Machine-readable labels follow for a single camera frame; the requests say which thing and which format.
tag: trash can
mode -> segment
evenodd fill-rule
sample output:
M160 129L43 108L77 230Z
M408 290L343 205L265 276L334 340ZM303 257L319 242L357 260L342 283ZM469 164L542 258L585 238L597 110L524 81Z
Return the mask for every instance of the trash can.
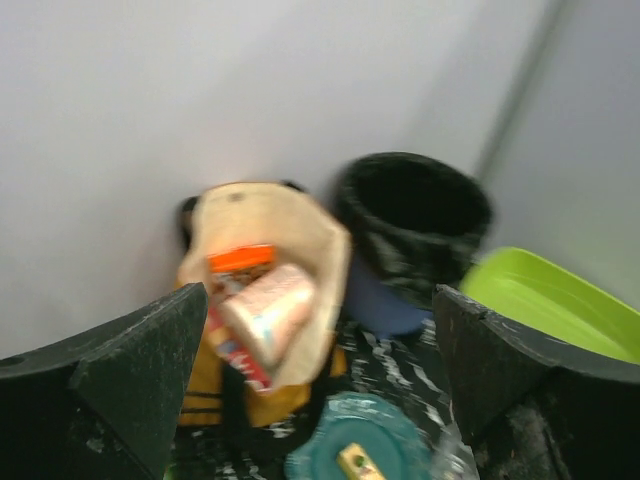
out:
M355 247L345 309L379 337L430 321L434 287L460 282L492 220L473 179L404 152L355 160L339 182L336 212Z

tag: plate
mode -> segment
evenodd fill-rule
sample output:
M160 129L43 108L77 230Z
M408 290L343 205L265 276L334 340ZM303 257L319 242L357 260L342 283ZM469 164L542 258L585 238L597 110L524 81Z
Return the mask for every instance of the plate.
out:
M287 478L347 479L336 458L351 443L361 445L389 480L431 478L431 454L417 427L400 409L366 393L329 397L311 439L287 457Z

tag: bag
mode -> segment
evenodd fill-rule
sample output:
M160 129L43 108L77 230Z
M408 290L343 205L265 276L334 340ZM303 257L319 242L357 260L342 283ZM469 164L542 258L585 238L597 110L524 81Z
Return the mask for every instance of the bag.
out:
M350 237L315 200L290 187L232 183L185 204L193 207L192 237L183 231L190 248L178 271L178 285L204 282L208 287L208 254L273 244L279 257L300 264L314 277L318 290L312 318L292 341L268 393L245 385L244 376L201 340L179 418L182 426L224 422L225 430L237 433L281 421L310 401L324 402L324 380L346 371L344 352L334 346L334 330Z

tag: lime green bin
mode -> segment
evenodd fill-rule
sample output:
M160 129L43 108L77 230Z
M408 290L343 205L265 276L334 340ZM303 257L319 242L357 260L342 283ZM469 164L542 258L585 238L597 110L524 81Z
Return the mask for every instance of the lime green bin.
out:
M547 335L640 364L640 313L531 252L496 250L467 273L460 290Z

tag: cylindrical container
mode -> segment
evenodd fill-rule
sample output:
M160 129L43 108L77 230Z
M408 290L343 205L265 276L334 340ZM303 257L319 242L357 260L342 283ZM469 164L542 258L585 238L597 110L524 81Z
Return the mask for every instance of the cylindrical container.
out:
M315 284L302 268L275 268L219 306L224 321L265 368L282 359L311 314Z
M460 282L492 219L473 179L403 152L353 162L338 186L337 214L355 247L347 313L379 336L420 328L434 287Z

